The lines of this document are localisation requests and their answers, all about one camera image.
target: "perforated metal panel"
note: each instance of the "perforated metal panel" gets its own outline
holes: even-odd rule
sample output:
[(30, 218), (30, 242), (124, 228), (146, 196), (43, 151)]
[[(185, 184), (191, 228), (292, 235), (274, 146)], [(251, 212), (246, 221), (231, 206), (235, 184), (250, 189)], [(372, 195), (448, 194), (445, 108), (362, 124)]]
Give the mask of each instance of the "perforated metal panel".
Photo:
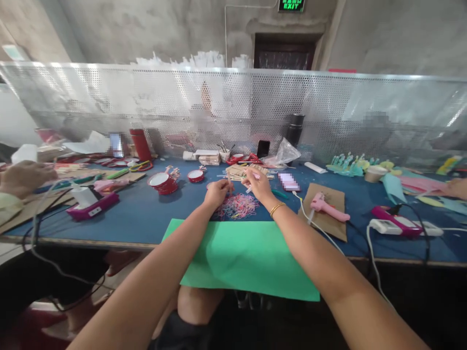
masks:
[(441, 77), (293, 70), (156, 70), (142, 66), (1, 63), (40, 127), (80, 139), (90, 130), (147, 131), (155, 148), (277, 150), (287, 115), (306, 115), (302, 158), (365, 153), (400, 165), (459, 150), (467, 83)]

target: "exit sign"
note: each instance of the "exit sign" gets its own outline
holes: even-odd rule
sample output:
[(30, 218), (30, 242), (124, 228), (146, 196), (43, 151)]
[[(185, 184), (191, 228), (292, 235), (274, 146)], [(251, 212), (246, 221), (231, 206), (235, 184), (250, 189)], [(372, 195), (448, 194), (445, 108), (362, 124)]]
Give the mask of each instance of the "exit sign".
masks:
[(279, 12), (303, 12), (305, 0), (279, 0)]

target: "knee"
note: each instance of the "knee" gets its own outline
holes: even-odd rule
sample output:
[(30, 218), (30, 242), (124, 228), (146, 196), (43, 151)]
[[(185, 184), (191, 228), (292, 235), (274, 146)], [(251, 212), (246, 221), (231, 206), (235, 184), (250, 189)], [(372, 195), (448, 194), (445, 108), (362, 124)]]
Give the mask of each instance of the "knee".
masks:
[(223, 289), (181, 286), (177, 303), (179, 316), (193, 325), (207, 325), (223, 298)]

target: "black thermos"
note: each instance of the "black thermos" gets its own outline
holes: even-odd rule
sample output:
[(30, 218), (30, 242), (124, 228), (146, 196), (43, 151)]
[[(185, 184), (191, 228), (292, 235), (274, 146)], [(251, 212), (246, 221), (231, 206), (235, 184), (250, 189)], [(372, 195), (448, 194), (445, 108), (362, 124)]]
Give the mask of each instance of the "black thermos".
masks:
[(303, 114), (289, 114), (290, 121), (287, 127), (286, 139), (290, 142), (292, 146), (297, 148), (298, 142), (300, 141), (300, 136), (303, 130), (303, 119), (305, 116)]

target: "white power strip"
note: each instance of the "white power strip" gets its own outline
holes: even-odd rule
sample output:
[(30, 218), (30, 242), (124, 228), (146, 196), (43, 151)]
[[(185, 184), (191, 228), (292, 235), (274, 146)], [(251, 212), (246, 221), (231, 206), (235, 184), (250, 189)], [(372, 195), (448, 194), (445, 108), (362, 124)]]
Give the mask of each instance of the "white power strip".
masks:
[[(421, 227), (419, 221), (413, 222)], [(425, 229), (429, 236), (442, 236), (444, 233), (442, 229), (428, 221), (424, 221), (423, 225), (425, 226)], [(389, 220), (372, 219), (370, 221), (370, 227), (374, 228), (381, 234), (400, 235), (402, 233), (402, 229)]]

